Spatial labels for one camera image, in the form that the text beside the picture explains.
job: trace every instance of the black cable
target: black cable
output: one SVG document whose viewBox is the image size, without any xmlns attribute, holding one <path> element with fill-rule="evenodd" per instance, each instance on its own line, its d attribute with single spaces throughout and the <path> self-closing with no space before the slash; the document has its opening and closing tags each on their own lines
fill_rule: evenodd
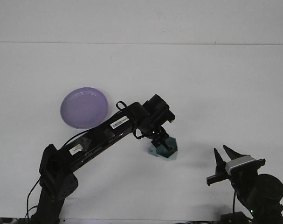
<svg viewBox="0 0 283 224">
<path fill-rule="evenodd" d="M 29 223 L 29 209 L 28 209 L 28 200 L 29 200 L 29 196 L 30 196 L 30 194 L 31 194 L 31 192 L 33 192 L 33 190 L 35 189 L 35 187 L 37 186 L 37 184 L 40 182 L 40 180 L 41 180 L 41 177 L 38 179 L 38 181 L 34 184 L 34 186 L 33 186 L 33 188 L 30 190 L 30 192 L 29 192 L 29 194 L 28 194 L 28 198 L 27 198 L 27 201 L 26 201 L 26 208 L 27 208 L 27 213 L 26 213 L 26 215 L 28 216 L 28 223 Z"/>
<path fill-rule="evenodd" d="M 33 206 L 33 207 L 31 207 L 28 211 L 30 212 L 32 209 L 35 209 L 35 208 L 38 208 L 38 206 L 36 205 L 36 206 Z M 27 216 L 27 213 L 26 213 L 26 215 L 24 216 L 24 218 L 23 218 L 23 224 L 25 224 L 25 218 L 26 218 L 26 216 Z"/>
<path fill-rule="evenodd" d="M 72 139 L 74 139 L 74 138 L 76 138 L 77 136 L 79 136 L 79 135 L 81 135 L 81 134 L 83 134 L 83 133 L 86 133 L 86 132 L 88 132 L 88 131 L 90 131 L 90 130 L 91 130 L 91 129 L 88 129 L 88 130 L 85 130 L 85 131 L 83 131 L 83 132 L 80 132 L 80 133 L 74 135 L 74 136 L 73 136 L 72 138 L 70 138 L 62 147 L 66 146 Z"/>
<path fill-rule="evenodd" d="M 214 224 L 213 222 L 209 222 L 209 221 L 188 221 L 185 223 L 175 223 L 175 224 L 202 224 L 202 223 Z"/>
<path fill-rule="evenodd" d="M 118 101 L 118 102 L 117 102 L 117 108 L 118 108 L 120 111 L 122 111 L 123 108 L 120 108 L 118 104 L 122 104 L 122 105 L 124 106 L 124 108 L 127 107 L 127 104 L 125 104 L 123 101 Z"/>
<path fill-rule="evenodd" d="M 234 217 L 235 217 L 235 197 L 236 197 L 236 190 L 234 192 L 234 201 L 233 201 L 233 214 L 234 214 Z"/>
</svg>

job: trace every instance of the barcode sticker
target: barcode sticker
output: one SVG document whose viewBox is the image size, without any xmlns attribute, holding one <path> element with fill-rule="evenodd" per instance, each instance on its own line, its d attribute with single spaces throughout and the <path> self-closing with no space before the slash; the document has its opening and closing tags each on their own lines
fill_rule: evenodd
<svg viewBox="0 0 283 224">
<path fill-rule="evenodd" d="M 83 147 L 80 144 L 78 144 L 78 145 L 74 146 L 73 148 L 71 148 L 69 150 L 69 152 L 71 153 L 71 155 L 75 155 L 76 153 L 78 153 L 79 151 L 82 151 L 82 150 L 83 150 Z"/>
<path fill-rule="evenodd" d="M 129 118 L 127 118 L 127 116 L 123 116 L 121 119 L 118 119 L 116 122 L 113 122 L 110 126 L 112 127 L 112 129 L 115 129 L 121 124 L 127 122 L 128 120 Z"/>
</svg>

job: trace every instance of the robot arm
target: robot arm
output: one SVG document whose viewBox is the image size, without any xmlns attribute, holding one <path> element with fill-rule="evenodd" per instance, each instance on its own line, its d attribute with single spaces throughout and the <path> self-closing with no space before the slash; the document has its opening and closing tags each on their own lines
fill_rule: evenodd
<svg viewBox="0 0 283 224">
<path fill-rule="evenodd" d="M 225 162 L 214 149 L 216 174 L 207 178 L 207 184 L 229 179 L 238 200 L 252 214 L 254 224 L 283 224 L 283 206 L 280 204 L 283 184 L 274 176 L 257 173 L 266 161 L 239 154 L 227 146 L 224 150 L 231 161 Z"/>
<path fill-rule="evenodd" d="M 167 103 L 155 95 L 143 105 L 136 102 L 125 106 L 110 119 L 59 150 L 49 145 L 43 152 L 39 169 L 42 186 L 40 200 L 30 223 L 59 223 L 65 198 L 78 186 L 73 172 L 129 133 L 134 133 L 138 139 L 151 139 L 155 147 L 163 145 L 167 151 L 165 157 L 172 155 L 174 149 L 166 144 L 169 135 L 162 125 L 174 119 Z M 141 131 L 141 136 L 136 136 L 137 129 Z"/>
</svg>

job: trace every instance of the white table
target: white table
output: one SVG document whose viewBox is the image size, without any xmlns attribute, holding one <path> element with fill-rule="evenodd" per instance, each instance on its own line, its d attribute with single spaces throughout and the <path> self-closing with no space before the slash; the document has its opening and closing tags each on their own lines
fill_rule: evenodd
<svg viewBox="0 0 283 224">
<path fill-rule="evenodd" d="M 265 158 L 260 172 L 283 182 L 283 46 L 0 43 L 0 217 L 25 213 L 44 148 L 79 132 L 59 108 L 82 86 L 106 94 L 108 117 L 119 100 L 159 94 L 176 115 L 165 129 L 179 154 L 165 161 L 127 136 L 75 172 L 79 187 L 61 217 L 219 220 L 233 190 L 205 178 L 214 147 L 228 159 L 223 144 Z"/>
</svg>

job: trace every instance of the white wall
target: white wall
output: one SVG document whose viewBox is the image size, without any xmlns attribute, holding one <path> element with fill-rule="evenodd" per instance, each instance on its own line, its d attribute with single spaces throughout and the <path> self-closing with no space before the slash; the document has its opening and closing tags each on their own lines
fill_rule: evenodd
<svg viewBox="0 0 283 224">
<path fill-rule="evenodd" d="M 283 44 L 283 0 L 0 0 L 0 41 Z"/>
</svg>

